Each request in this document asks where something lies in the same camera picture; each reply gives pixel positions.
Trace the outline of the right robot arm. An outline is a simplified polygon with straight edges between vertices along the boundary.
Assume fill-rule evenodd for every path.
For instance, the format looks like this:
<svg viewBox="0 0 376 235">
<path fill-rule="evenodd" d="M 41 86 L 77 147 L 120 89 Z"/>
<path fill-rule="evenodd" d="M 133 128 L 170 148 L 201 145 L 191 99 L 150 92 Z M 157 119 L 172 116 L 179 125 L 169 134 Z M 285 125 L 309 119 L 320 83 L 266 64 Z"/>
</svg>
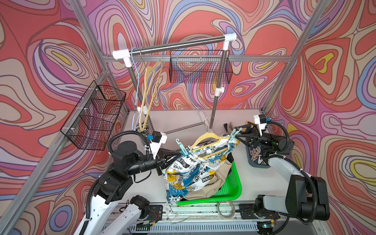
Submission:
<svg viewBox="0 0 376 235">
<path fill-rule="evenodd" d="M 314 220 L 327 221 L 330 218 L 330 205 L 326 181 L 305 172 L 287 157 L 294 147 L 294 142 L 283 125 L 274 121 L 267 121 L 266 125 L 281 128 L 284 135 L 262 132 L 254 123 L 234 129 L 237 140 L 249 149 L 260 148 L 262 160 L 288 182 L 285 196 L 258 195 L 253 211 L 277 212 L 295 218 L 305 225 Z"/>
</svg>

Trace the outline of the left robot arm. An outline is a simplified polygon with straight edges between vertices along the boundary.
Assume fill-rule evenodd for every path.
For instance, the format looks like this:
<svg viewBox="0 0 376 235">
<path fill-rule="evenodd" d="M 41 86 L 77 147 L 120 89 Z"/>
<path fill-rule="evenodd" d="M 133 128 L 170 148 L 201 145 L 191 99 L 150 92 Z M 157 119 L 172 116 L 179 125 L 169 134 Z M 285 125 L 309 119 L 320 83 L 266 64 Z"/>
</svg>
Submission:
<svg viewBox="0 0 376 235">
<path fill-rule="evenodd" d="M 107 147 L 113 163 L 91 186 L 86 202 L 85 215 L 79 223 L 76 235 L 122 235 L 138 220 L 139 227 L 151 227 L 162 219 L 161 206 L 152 206 L 140 196 L 132 197 L 119 215 L 105 227 L 110 214 L 123 199 L 128 189 L 136 183 L 136 174 L 157 170 L 159 175 L 182 156 L 179 151 L 161 147 L 166 135 L 154 131 L 146 136 L 138 131 L 127 130 L 112 137 Z"/>
</svg>

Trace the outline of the yellow hanger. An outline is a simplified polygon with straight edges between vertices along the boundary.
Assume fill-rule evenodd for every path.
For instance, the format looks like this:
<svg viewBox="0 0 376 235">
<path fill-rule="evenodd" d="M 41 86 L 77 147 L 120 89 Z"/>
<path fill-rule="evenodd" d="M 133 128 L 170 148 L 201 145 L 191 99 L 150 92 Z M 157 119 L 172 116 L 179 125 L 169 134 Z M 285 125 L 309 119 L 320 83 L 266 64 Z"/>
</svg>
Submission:
<svg viewBox="0 0 376 235">
<path fill-rule="evenodd" d="M 202 117 L 203 124 L 206 128 L 206 132 L 198 137 L 198 139 L 195 141 L 193 145 L 189 147 L 189 149 L 192 152 L 201 151 L 206 148 L 210 147 L 216 147 L 215 152 L 210 153 L 209 155 L 206 155 L 205 157 L 202 157 L 204 159 L 214 156 L 215 154 L 221 153 L 223 151 L 228 150 L 228 146 L 225 147 L 225 149 L 218 150 L 218 145 L 225 144 L 229 141 L 230 136 L 218 136 L 213 132 L 213 130 L 210 128 L 210 120 L 207 121 L 207 119 L 212 118 L 211 115 L 204 117 L 204 113 L 200 112 L 200 115 Z"/>
<path fill-rule="evenodd" d="M 160 85 L 162 69 L 163 62 L 161 60 L 158 60 L 154 66 L 146 67 L 144 75 L 144 93 L 139 117 L 139 130 L 141 132 L 144 132 L 146 129 L 149 113 Z"/>
</svg>

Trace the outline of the yellow hanger front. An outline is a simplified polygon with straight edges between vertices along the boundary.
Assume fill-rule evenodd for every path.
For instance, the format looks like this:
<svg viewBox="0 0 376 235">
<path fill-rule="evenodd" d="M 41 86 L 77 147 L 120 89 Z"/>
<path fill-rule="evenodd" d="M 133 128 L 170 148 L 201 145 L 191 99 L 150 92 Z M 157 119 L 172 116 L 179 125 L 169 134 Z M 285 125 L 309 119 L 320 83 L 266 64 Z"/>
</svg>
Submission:
<svg viewBox="0 0 376 235">
<path fill-rule="evenodd" d="M 210 153 L 209 155 L 206 155 L 205 157 L 202 157 L 204 159 L 214 156 L 215 154 L 221 153 L 223 151 L 228 150 L 228 146 L 225 147 L 225 149 L 218 150 L 218 145 L 225 144 L 229 141 L 230 136 L 218 136 L 213 132 L 213 130 L 210 128 L 210 120 L 207 121 L 207 119 L 212 118 L 211 115 L 204 117 L 204 113 L 200 112 L 200 115 L 202 117 L 203 124 L 206 128 L 206 132 L 198 137 L 198 139 L 195 141 L 193 145 L 189 147 L 189 149 L 192 152 L 201 151 L 206 148 L 210 147 L 216 147 L 215 152 Z"/>
</svg>

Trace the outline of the printed white blue yellow shorts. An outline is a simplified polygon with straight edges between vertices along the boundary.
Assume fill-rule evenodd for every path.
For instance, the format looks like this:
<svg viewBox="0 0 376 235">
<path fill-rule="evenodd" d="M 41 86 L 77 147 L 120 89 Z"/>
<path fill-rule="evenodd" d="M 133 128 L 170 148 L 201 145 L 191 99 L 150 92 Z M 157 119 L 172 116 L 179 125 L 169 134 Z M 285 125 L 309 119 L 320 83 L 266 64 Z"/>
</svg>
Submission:
<svg viewBox="0 0 376 235">
<path fill-rule="evenodd" d="M 232 151 L 238 145 L 228 144 L 228 142 L 218 145 L 218 150 L 225 149 L 226 146 L 228 146 L 228 150 L 206 159 L 202 157 L 215 152 L 216 147 L 197 152 L 188 149 L 188 156 L 182 155 L 174 160 L 170 166 L 163 170 L 168 203 L 174 205 L 179 201 L 186 201 L 184 197 L 188 193 L 204 188 L 226 160 L 231 163 L 234 161 Z"/>
</svg>

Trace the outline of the green clothespin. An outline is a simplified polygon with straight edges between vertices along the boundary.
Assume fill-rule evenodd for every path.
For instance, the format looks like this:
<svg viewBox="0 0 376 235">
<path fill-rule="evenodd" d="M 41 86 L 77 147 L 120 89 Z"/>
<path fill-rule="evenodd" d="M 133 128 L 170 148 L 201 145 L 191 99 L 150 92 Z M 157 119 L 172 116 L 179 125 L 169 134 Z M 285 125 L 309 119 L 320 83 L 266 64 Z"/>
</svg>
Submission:
<svg viewBox="0 0 376 235">
<path fill-rule="evenodd" d="M 238 145 L 239 140 L 237 139 L 237 135 L 240 133 L 242 128 L 234 128 L 232 133 L 230 134 L 230 138 L 228 140 L 228 144 Z"/>
<path fill-rule="evenodd" d="M 184 145 L 180 142 L 180 140 L 176 139 L 175 141 L 178 144 L 179 148 L 181 149 L 182 155 L 183 156 L 188 156 L 189 153 L 188 153 L 187 149 L 184 147 Z"/>
</svg>

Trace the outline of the light blue wire hanger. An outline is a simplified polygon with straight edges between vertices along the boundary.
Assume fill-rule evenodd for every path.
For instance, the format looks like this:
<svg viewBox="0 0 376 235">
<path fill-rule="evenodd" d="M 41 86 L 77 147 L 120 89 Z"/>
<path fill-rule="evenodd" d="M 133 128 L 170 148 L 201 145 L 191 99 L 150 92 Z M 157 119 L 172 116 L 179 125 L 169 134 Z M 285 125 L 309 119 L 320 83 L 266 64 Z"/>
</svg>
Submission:
<svg viewBox="0 0 376 235">
<path fill-rule="evenodd" d="M 136 130 L 136 121 L 135 121 L 135 117 L 136 117 L 136 111 L 137 111 L 137 107 L 138 107 L 138 101 L 139 101 L 139 97 L 138 97 L 138 94 L 139 94 L 139 84 L 140 84 L 140 73 L 139 73 L 139 70 L 138 70 L 138 67 L 137 67 L 137 64 L 134 60 L 134 57 L 133 57 L 133 50 L 135 48 L 132 48 L 131 49 L 131 60 L 132 60 L 132 63 L 133 63 L 133 66 L 134 66 L 134 69 L 137 73 L 137 81 L 135 82 L 136 85 L 134 85 L 135 87 L 135 91 L 136 91 L 136 96 L 135 96 L 135 113 L 133 115 L 133 118 L 132 118 L 132 130 Z"/>
</svg>

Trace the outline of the beige shorts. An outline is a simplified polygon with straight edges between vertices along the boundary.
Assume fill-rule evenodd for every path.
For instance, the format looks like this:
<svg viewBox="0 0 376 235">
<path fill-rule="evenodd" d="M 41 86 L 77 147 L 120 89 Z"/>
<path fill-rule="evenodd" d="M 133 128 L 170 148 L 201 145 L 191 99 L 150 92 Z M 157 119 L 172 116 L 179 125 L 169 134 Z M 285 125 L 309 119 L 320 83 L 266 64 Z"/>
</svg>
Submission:
<svg viewBox="0 0 376 235">
<path fill-rule="evenodd" d="M 226 181 L 228 174 L 232 169 L 232 163 L 226 160 L 222 166 L 215 172 L 213 178 L 202 189 L 188 193 L 184 199 L 186 200 L 199 200 L 210 198 L 215 195 Z"/>
</svg>

